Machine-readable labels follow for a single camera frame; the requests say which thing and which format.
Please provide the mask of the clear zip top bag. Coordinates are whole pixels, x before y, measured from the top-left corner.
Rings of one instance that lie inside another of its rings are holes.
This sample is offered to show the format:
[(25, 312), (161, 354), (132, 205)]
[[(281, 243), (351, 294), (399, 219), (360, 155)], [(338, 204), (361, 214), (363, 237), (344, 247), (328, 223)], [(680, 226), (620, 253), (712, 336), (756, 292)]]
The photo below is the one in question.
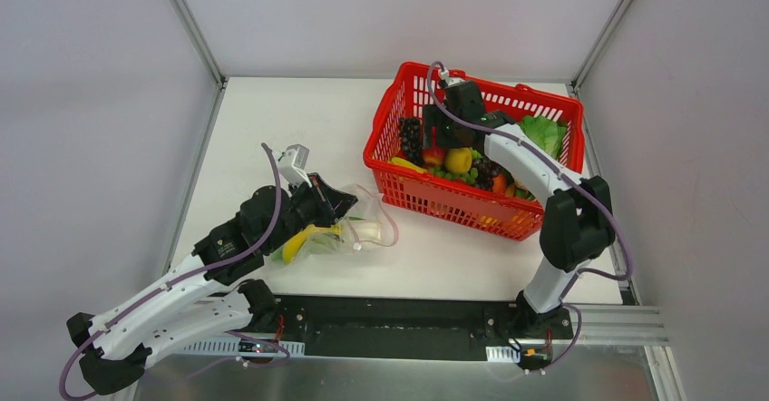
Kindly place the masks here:
[[(379, 249), (393, 247), (400, 238), (400, 230), (393, 216), (385, 208), (384, 195), (370, 191), (359, 184), (346, 185), (343, 191), (357, 196), (358, 203), (336, 224), (341, 226), (341, 234), (338, 237), (319, 235), (310, 238), (290, 264), (285, 264), (281, 259), (284, 244), (271, 253), (268, 260), (279, 267), (285, 267), (322, 256), (364, 256)], [(352, 223), (360, 220), (378, 221), (382, 224), (383, 243), (381, 245), (362, 244), (355, 241)]]

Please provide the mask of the white green napa cabbage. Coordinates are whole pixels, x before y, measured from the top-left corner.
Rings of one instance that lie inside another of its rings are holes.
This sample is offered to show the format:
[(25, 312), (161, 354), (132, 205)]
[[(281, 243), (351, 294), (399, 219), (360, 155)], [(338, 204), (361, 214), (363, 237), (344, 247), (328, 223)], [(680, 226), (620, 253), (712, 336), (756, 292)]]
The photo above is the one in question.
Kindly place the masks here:
[(383, 226), (378, 221), (354, 221), (352, 229), (356, 242), (372, 245), (381, 245), (383, 243)]

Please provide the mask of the yellow banana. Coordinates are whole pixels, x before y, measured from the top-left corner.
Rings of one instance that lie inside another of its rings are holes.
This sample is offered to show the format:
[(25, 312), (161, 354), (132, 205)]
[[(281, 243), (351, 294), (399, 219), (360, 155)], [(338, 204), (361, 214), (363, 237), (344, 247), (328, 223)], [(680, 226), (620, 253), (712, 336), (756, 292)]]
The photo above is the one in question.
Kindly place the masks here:
[(339, 236), (341, 234), (340, 225), (332, 225), (330, 227), (319, 227), (316, 225), (309, 225), (304, 230), (300, 231), (297, 235), (290, 238), (283, 246), (281, 250), (281, 259), (285, 264), (292, 263), (301, 247), (310, 239), (319, 235), (331, 235)]

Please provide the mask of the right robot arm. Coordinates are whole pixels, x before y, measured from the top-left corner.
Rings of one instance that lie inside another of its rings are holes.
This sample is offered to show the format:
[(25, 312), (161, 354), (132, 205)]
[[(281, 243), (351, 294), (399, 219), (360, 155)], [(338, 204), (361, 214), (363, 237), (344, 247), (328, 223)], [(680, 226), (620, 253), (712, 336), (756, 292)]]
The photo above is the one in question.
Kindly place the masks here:
[[(443, 90), (442, 100), (437, 99), (437, 87)], [(479, 150), (543, 208), (543, 259), (516, 297), (514, 314), (519, 332), (537, 337), (549, 328), (577, 276), (615, 242), (609, 186), (600, 177), (585, 179), (559, 163), (505, 112), (488, 112), (475, 82), (450, 78), (429, 83), (427, 91), (437, 109), (436, 140)]]

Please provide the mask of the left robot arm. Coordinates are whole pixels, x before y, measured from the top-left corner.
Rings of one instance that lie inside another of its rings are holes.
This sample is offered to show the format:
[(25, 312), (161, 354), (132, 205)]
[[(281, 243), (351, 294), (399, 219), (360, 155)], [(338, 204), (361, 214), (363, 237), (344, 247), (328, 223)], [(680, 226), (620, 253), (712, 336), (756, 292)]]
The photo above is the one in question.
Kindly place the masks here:
[(72, 361), (92, 392), (106, 396), (131, 386), (176, 348), (241, 328), (270, 330), (276, 299), (264, 281), (246, 276), (308, 227), (336, 225), (357, 202), (316, 173), (288, 190), (256, 190), (142, 292), (102, 314), (70, 317), (66, 326), (78, 347)]

